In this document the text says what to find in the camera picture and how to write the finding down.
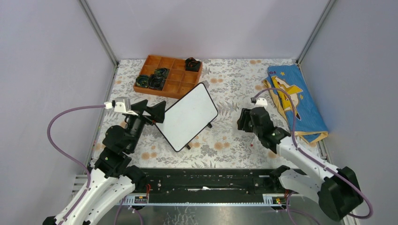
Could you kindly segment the small black-framed whiteboard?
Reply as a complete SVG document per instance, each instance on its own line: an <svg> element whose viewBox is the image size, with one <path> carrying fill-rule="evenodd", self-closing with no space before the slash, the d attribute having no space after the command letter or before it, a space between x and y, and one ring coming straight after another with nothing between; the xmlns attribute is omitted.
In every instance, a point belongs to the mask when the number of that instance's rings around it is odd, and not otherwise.
<svg viewBox="0 0 398 225"><path fill-rule="evenodd" d="M175 152L187 147L218 116L216 108L204 83L198 83L165 111L165 119L155 126Z"/></svg>

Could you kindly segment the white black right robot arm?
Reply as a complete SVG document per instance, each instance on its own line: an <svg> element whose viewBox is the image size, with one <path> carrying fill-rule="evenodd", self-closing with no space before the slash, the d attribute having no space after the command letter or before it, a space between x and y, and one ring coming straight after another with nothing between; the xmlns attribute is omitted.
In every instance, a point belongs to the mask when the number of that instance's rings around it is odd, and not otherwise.
<svg viewBox="0 0 398 225"><path fill-rule="evenodd" d="M359 194L356 174L351 168L340 169L300 147L288 131L274 126L264 107L242 109L237 128L255 134L265 148L289 160L305 173L301 175L287 166L278 167L269 180L273 192L281 193L288 189L304 195L318 203L323 213L334 221L342 220L364 202Z"/></svg>

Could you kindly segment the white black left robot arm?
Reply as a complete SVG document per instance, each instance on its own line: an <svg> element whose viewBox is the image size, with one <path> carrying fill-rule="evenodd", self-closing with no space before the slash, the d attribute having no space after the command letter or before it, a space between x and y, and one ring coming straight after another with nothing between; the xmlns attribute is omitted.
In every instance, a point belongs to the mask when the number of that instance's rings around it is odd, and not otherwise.
<svg viewBox="0 0 398 225"><path fill-rule="evenodd" d="M56 216L47 217L45 225L94 225L118 201L131 192L139 193L145 188L145 173L137 166L129 166L145 125L163 123L166 101L148 106L147 100L131 104L127 97L118 97L101 105L89 105L68 109L57 114L47 127L47 138L62 155L83 167L87 180L69 204ZM71 155L61 150L51 137L53 123L69 112L105 108L125 116L124 127L111 126L102 141L105 148L94 164L88 168Z"/></svg>

